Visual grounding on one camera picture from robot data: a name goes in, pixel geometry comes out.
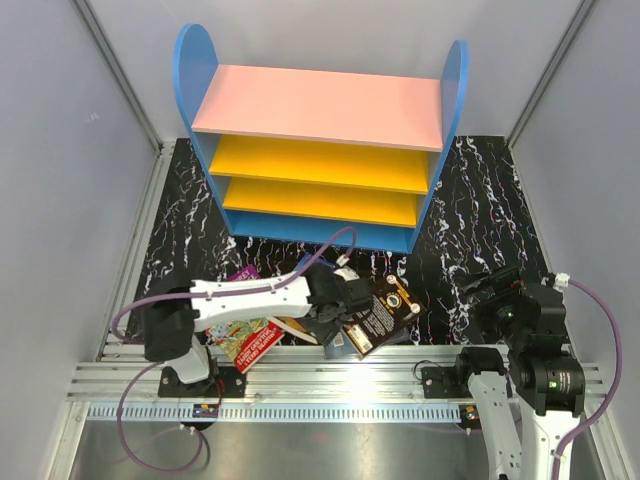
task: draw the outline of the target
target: gray wall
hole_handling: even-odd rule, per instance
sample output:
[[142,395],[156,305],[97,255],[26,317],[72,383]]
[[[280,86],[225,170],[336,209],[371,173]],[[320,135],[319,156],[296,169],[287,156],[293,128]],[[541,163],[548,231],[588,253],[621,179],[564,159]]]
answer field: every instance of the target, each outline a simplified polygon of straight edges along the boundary
[[[609,302],[625,369],[612,412],[640,474],[640,3],[602,1],[554,79],[514,156],[552,268]],[[580,357],[613,374],[606,318],[569,292]]]
[[180,28],[203,24],[222,63],[439,78],[469,42],[459,131],[506,135],[579,0],[90,0],[162,138],[186,136],[171,85]]
[[0,469],[42,478],[153,152],[68,0],[0,15]]

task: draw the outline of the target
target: marble pattern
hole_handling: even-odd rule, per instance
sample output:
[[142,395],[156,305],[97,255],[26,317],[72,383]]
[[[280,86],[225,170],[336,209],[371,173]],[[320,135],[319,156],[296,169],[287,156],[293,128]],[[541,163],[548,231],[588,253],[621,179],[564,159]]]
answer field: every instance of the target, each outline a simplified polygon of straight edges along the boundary
[[[188,140],[178,140],[144,266],[137,298],[177,269],[193,278],[224,280],[247,264],[269,277],[293,269],[318,245],[229,236]],[[334,261],[344,249],[330,248]],[[469,273],[516,264],[536,281],[546,265],[518,174],[502,137],[456,137],[411,255],[356,250],[349,265],[375,281],[388,272],[402,278],[427,306],[411,327],[415,344],[476,343],[472,304],[459,285]],[[139,316],[128,333],[139,335]],[[285,337],[284,344],[296,339]]]

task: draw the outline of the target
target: purple cable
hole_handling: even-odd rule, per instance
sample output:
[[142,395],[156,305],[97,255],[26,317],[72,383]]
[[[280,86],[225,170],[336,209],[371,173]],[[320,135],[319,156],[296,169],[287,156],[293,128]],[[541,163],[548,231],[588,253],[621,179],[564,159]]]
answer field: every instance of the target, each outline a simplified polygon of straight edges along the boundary
[[[613,400],[613,396],[616,394],[616,391],[618,390],[618,386],[620,385],[620,378],[622,377],[622,340],[620,336],[620,329],[618,328],[618,322],[616,322],[616,319],[613,316],[613,312],[607,306],[604,300],[602,300],[602,298],[600,298],[598,294],[596,294],[593,290],[591,290],[586,285],[583,285],[582,283],[572,278],[569,279],[569,284],[579,288],[584,293],[586,293],[591,298],[593,298],[595,302],[598,305],[600,305],[600,308],[602,308],[605,315],[609,319],[609,323],[611,323],[611,330],[613,331],[613,340],[616,348],[616,370],[613,375],[613,382],[611,383],[611,388],[607,392],[607,396],[605,397],[600,407],[598,407],[595,413],[591,415],[587,420],[585,420],[584,423],[581,423],[580,425],[578,425],[576,428],[571,430],[567,435],[565,435],[565,437],[562,440],[560,440],[560,442],[558,443],[558,448],[556,450],[556,454],[558,456],[561,456],[563,454],[564,449],[567,448],[567,445],[569,445],[569,443],[571,443],[578,435],[580,435],[589,427],[591,427],[591,425],[593,425],[602,415],[604,415],[605,410],[611,403],[611,400]],[[553,460],[553,469],[551,473],[551,478],[553,480],[558,480],[559,477],[560,477],[560,459],[558,457],[555,457]]]
[[[311,265],[313,265],[315,263],[315,261],[318,260],[318,258],[320,258],[322,256],[322,254],[325,252],[325,250],[327,248],[329,248],[331,245],[333,245],[333,243],[339,237],[341,237],[342,235],[344,235],[347,232],[351,232],[351,246],[347,249],[347,252],[345,253],[345,256],[349,257],[353,253],[353,250],[354,250],[354,248],[356,246],[356,241],[358,239],[358,235],[357,235],[356,229],[355,229],[355,227],[352,227],[352,226],[347,226],[347,227],[341,228],[336,233],[331,235],[329,240],[327,240],[324,243],[324,245],[322,245],[318,249],[318,251],[313,254],[313,256],[309,259],[309,261],[307,263],[305,263],[300,270],[296,271],[289,278],[287,278],[287,279],[283,280],[282,282],[278,283],[274,287],[274,289],[275,290],[279,290],[281,288],[284,288],[287,285],[289,285],[291,282],[296,280],[298,277],[300,277],[300,275],[302,275],[304,272],[306,272],[311,267]],[[127,313],[129,313],[131,310],[134,310],[134,309],[136,309],[138,307],[143,307],[145,305],[149,305],[149,304],[152,304],[152,303],[161,302],[161,301],[167,301],[167,300],[186,300],[186,299],[193,299],[193,298],[233,297],[233,296],[236,296],[236,295],[247,295],[247,294],[251,294],[251,293],[264,293],[264,292],[269,292],[271,290],[272,290],[271,287],[258,287],[258,288],[245,288],[245,289],[240,289],[240,290],[228,290],[228,291],[215,292],[215,293],[207,293],[207,292],[200,292],[200,293],[191,293],[191,292],[167,293],[167,294],[164,294],[164,295],[155,295],[153,297],[142,298],[140,300],[136,300],[135,302],[127,305],[126,307],[123,307],[116,314],[116,316],[113,317],[113,319],[111,320],[111,332],[113,333],[113,335],[118,340],[120,340],[122,342],[137,343],[133,338],[128,337],[128,336],[126,336],[126,335],[124,335],[124,334],[122,334],[122,333],[120,333],[118,331],[118,323],[120,323],[120,319],[122,317],[124,317]]]
[[123,408],[124,401],[127,398],[127,395],[129,394],[129,392],[131,391],[131,388],[140,379],[140,377],[142,377],[148,371],[153,370],[156,367],[159,367],[160,365],[162,365],[162,363],[152,363],[151,365],[143,368],[142,370],[140,370],[140,372],[136,374],[135,377],[133,377],[133,380],[129,382],[129,385],[127,385],[127,388],[124,389],[124,392],[120,397],[120,402],[118,403],[118,410],[116,411],[116,426],[118,427],[118,437],[120,438],[120,444],[122,445],[122,448],[126,452],[127,456],[139,466],[146,468],[148,470],[151,470],[152,472],[155,472],[155,473],[182,473],[189,470],[193,466],[193,464],[196,463],[196,461],[198,460],[198,457],[200,456],[200,453],[202,452],[202,446],[205,440],[204,440],[204,435],[202,435],[200,431],[193,430],[198,436],[198,449],[196,450],[195,455],[191,460],[189,460],[183,466],[178,468],[159,468],[159,467],[154,467],[153,465],[149,465],[144,460],[140,459],[133,450],[131,450],[131,448],[127,444],[127,440],[124,438],[124,426],[122,425],[122,413],[124,410]]

